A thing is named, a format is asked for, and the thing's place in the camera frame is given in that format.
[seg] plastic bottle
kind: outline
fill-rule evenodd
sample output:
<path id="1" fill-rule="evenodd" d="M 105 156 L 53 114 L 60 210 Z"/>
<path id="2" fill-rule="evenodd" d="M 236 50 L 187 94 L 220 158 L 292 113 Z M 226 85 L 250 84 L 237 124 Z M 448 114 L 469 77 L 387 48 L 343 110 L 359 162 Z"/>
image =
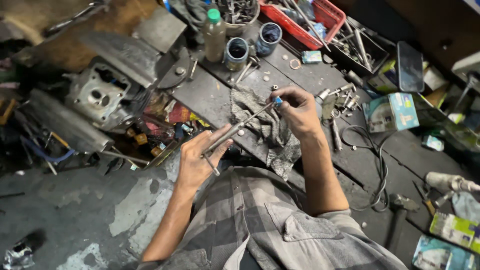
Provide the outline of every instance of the plastic bottle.
<path id="1" fill-rule="evenodd" d="M 219 62 L 223 58 L 227 27 L 220 17 L 220 11 L 210 9 L 202 32 L 205 39 L 205 57 L 210 62 Z"/>

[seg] black cable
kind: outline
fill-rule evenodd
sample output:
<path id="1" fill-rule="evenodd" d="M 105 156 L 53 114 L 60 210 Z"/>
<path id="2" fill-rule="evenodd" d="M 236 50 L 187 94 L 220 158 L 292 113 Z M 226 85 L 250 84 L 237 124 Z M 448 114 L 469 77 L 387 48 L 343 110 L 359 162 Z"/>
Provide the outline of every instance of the black cable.
<path id="1" fill-rule="evenodd" d="M 387 167 L 387 164 L 385 163 L 385 159 L 383 158 L 382 151 L 383 151 L 383 148 L 384 148 L 384 145 L 385 145 L 385 142 L 387 141 L 387 139 L 390 138 L 396 132 L 388 135 L 385 139 L 383 139 L 383 141 L 380 143 L 380 146 L 377 148 L 375 146 L 376 144 L 372 140 L 372 137 L 370 136 L 370 134 L 368 133 L 368 131 L 364 127 L 359 126 L 359 125 L 351 125 L 351 126 L 346 127 L 345 129 L 343 129 L 342 134 L 341 134 L 341 139 L 342 139 L 343 143 L 350 146 L 350 147 L 354 146 L 354 144 L 346 141 L 344 136 L 343 136 L 345 131 L 348 130 L 348 129 L 353 129 L 359 135 L 361 135 L 363 137 L 366 137 L 370 141 L 370 144 L 372 146 L 368 146 L 368 145 L 364 145 L 364 146 L 355 145 L 355 146 L 359 147 L 359 148 L 369 149 L 374 153 L 374 155 L 376 155 L 378 157 L 378 160 L 379 160 L 378 175 L 380 177 L 380 184 L 378 186 L 378 190 L 374 193 L 372 203 L 370 203 L 369 205 L 367 205 L 365 207 L 359 208 L 359 209 L 356 209 L 354 207 L 350 207 L 350 208 L 353 209 L 353 210 L 356 210 L 356 211 L 364 211 L 368 208 L 372 208 L 373 210 L 375 210 L 377 212 L 383 212 L 383 211 L 387 210 L 388 205 L 390 204 L 390 199 L 388 197 L 388 193 L 387 193 L 387 190 L 386 190 L 386 185 L 387 185 L 387 180 L 386 179 L 387 179 L 387 176 L 388 176 L 388 167 Z M 382 192 L 384 193 L 384 196 L 385 196 L 385 207 L 382 208 L 382 209 L 377 209 L 375 206 L 380 202 L 380 199 L 382 198 Z"/>

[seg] gray checkered shirt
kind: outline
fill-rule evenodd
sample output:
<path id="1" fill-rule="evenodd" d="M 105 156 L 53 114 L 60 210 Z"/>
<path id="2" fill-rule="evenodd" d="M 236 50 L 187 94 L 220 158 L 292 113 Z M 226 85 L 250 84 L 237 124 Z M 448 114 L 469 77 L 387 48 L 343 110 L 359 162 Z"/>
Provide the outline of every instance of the gray checkered shirt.
<path id="1" fill-rule="evenodd" d="M 407 269 L 370 240 L 350 210 L 311 217 L 292 189 L 259 168 L 230 168 L 198 200 L 195 216 L 169 259 L 138 270 L 237 270 L 245 249 L 263 270 Z"/>

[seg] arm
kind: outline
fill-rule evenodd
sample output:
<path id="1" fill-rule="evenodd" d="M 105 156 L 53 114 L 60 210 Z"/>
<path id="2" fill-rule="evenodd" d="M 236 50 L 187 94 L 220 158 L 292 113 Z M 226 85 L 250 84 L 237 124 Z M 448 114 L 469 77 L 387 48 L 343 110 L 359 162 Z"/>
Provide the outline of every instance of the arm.
<path id="1" fill-rule="evenodd" d="M 300 141 L 309 214 L 316 216 L 348 209 L 317 117 L 313 95 L 297 86 L 287 86 L 272 92 L 271 97 L 277 96 L 284 100 L 280 113 Z"/>
<path id="2" fill-rule="evenodd" d="M 189 224 L 195 192 L 212 173 L 212 168 L 201 158 L 201 154 L 230 127 L 227 124 L 214 133 L 204 131 L 181 146 L 179 175 L 172 197 L 152 241 L 144 251 L 142 261 L 165 260 L 177 248 Z M 210 157 L 215 166 L 232 143 L 233 140 L 228 139 L 215 149 Z"/>

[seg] dark wooden workbench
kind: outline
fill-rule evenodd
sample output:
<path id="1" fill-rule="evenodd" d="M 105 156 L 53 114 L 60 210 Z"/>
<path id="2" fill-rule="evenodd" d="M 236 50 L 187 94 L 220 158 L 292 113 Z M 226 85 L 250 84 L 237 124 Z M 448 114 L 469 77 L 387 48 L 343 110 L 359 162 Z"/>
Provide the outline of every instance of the dark wooden workbench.
<path id="1" fill-rule="evenodd" d="M 260 23 L 254 24 L 242 38 L 256 40 Z M 185 83 L 177 88 L 173 97 L 191 109 L 195 114 L 208 122 L 214 128 L 219 128 L 230 122 L 229 84 L 227 82 L 230 72 L 222 64 L 212 64 L 202 59 L 202 53 L 195 52 L 199 57 L 199 66 L 192 82 Z M 288 55 L 288 60 L 283 60 L 283 55 Z M 278 45 L 274 53 L 261 61 L 261 67 L 245 78 L 241 84 L 251 86 L 258 94 L 267 98 L 273 85 L 285 86 L 297 84 L 312 94 L 317 94 L 325 88 L 336 89 L 345 85 L 343 75 L 328 64 L 306 64 L 293 70 L 289 66 L 291 59 L 298 57 L 290 53 L 285 47 Z M 236 79 L 240 72 L 233 75 Z M 268 75 L 269 81 L 264 81 L 263 76 Z M 361 97 L 360 103 L 371 100 L 365 91 L 358 89 L 357 95 Z M 361 111 L 356 110 L 351 117 L 342 116 L 337 120 L 340 132 L 349 125 L 365 126 Z M 258 138 L 247 129 L 245 135 L 235 135 L 234 141 L 244 150 L 265 162 L 267 146 L 256 144 Z M 353 151 L 344 146 L 340 152 L 333 151 L 333 137 L 329 126 L 323 126 L 332 150 L 332 161 L 337 172 L 342 188 L 352 206 L 362 207 L 369 202 L 371 195 L 377 190 L 379 176 L 377 172 L 378 159 L 368 149 L 358 148 Z M 380 143 L 389 133 L 374 134 L 375 143 Z M 357 145 L 365 145 L 365 140 L 355 132 L 346 132 L 345 139 Z M 398 246 L 397 256 L 411 268 L 411 260 L 419 237 L 428 231 L 431 217 L 427 209 L 421 204 L 413 181 L 423 184 L 423 177 L 430 171 L 460 174 L 468 179 L 471 176 L 461 169 L 460 165 L 442 152 L 433 152 L 421 147 L 421 141 L 410 131 L 394 134 L 384 147 L 384 158 L 388 165 L 387 177 L 388 193 L 399 193 L 415 200 L 421 205 L 418 213 L 410 213 L 408 222 L 402 232 Z M 289 181 L 300 189 L 304 189 L 303 178 L 295 171 L 291 173 Z M 444 212 L 451 212 L 450 205 L 442 208 Z M 385 245 L 390 221 L 393 212 L 386 210 L 377 213 L 372 209 L 365 211 L 352 211 L 353 218 L 360 224 L 367 223 L 365 233 L 372 240 Z"/>

